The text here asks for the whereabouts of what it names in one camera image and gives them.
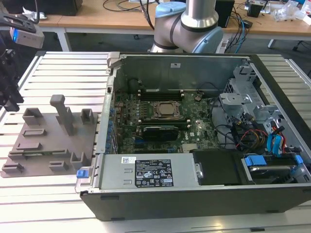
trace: table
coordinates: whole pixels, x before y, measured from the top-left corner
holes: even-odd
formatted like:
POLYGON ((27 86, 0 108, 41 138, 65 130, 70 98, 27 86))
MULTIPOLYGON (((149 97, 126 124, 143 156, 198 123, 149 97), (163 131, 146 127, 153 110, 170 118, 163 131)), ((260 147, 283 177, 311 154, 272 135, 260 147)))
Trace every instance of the table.
MULTIPOLYGON (((65 104, 72 112, 92 108, 101 113, 108 76, 106 58, 106 52, 47 52, 33 59, 19 82, 25 100, 20 104, 20 111, 0 110, 0 169, 22 128, 22 113, 27 107, 55 113, 49 98, 53 94, 64 94, 65 104)), ((279 55, 261 55, 260 58, 290 101, 297 104, 295 107, 302 106, 295 102, 295 88, 299 89, 299 98, 304 99, 308 107, 311 84, 304 82, 306 76, 296 64, 279 55), (297 83, 297 79, 303 81, 299 82, 300 87, 289 85, 291 80, 297 83)), ((302 113, 310 116, 303 109, 302 113)), ((272 233, 309 233, 311 229, 311 201, 280 214, 100 222, 75 193, 75 183, 75 175, 0 177, 1 232, 185 233, 250 232, 250 228, 264 228, 272 233)))
MULTIPOLYGON (((106 7, 118 10, 116 1, 108 2, 106 7)), ((236 0, 235 7, 243 19, 253 22, 247 38, 281 39, 281 40, 311 40, 311 27, 301 20, 275 22, 272 15, 262 14, 258 18, 247 17, 243 5, 244 0, 236 0)), ((138 6, 136 3, 123 3, 124 7, 138 6)), ((154 24, 156 4, 150 6, 150 17, 154 24)), ((44 32, 55 32, 58 35, 63 51, 71 51, 67 33, 116 33, 116 34, 153 34, 140 12, 111 12, 103 8, 103 0, 83 0, 82 8, 77 16, 48 16, 40 22, 44 32)), ((237 32, 238 25, 230 19, 228 27, 224 28, 224 39, 237 32)))

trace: power supply label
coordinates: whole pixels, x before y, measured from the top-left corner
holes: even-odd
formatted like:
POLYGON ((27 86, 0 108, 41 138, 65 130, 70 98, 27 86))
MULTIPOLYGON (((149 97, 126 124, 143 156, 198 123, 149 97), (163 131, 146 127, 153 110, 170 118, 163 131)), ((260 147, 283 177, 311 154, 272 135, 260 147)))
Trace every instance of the power supply label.
POLYGON ((171 160, 136 160, 135 186, 137 188, 174 186, 171 160))

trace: slotted metal table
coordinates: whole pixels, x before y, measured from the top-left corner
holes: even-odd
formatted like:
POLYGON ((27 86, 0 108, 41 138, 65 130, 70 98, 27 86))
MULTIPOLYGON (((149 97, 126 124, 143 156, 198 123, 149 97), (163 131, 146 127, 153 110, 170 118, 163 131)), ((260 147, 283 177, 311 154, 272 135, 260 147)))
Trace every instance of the slotted metal table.
MULTIPOLYGON (((106 52, 47 52, 33 59, 19 82, 25 100, 20 111, 0 111, 0 169, 22 128, 22 114, 26 108, 38 107, 42 113, 54 113, 55 108, 49 105, 50 97, 63 94, 72 112, 80 112, 83 108, 92 108, 97 113, 102 111, 108 77, 106 57, 106 52)), ((311 126, 308 77, 292 60, 279 55, 260 55, 260 58, 311 126)), ((267 91, 262 90, 273 103, 267 91)), ((281 214, 100 222, 75 193, 75 183, 75 175, 0 177, 0 231, 185 233, 250 232, 252 228, 278 233, 311 231, 311 201, 281 214)))

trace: gray robot arm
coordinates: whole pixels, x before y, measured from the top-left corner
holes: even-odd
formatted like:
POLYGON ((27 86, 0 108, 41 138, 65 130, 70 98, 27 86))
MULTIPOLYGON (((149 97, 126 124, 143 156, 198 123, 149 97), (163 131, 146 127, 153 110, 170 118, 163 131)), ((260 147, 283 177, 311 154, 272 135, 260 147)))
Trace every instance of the gray robot arm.
POLYGON ((155 42, 150 52, 214 53, 223 38, 216 0, 166 2, 155 10, 155 42))

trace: blue cable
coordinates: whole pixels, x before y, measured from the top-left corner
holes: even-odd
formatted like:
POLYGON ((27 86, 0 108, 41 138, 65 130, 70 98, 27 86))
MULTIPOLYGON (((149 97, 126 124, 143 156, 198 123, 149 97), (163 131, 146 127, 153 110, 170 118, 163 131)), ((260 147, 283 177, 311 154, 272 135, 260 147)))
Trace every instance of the blue cable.
POLYGON ((244 35, 244 31, 245 31, 244 22, 243 22, 243 20, 242 20, 241 17, 239 17, 239 18, 240 18, 240 21, 241 21, 241 24, 242 24, 242 35, 243 35, 243 36, 241 36, 239 45, 238 45, 238 47, 237 47, 237 50, 235 50, 234 53, 237 53, 237 52, 240 50, 240 48, 241 48, 241 46, 242 46, 242 40, 243 40, 243 38, 245 37, 245 35, 244 35))

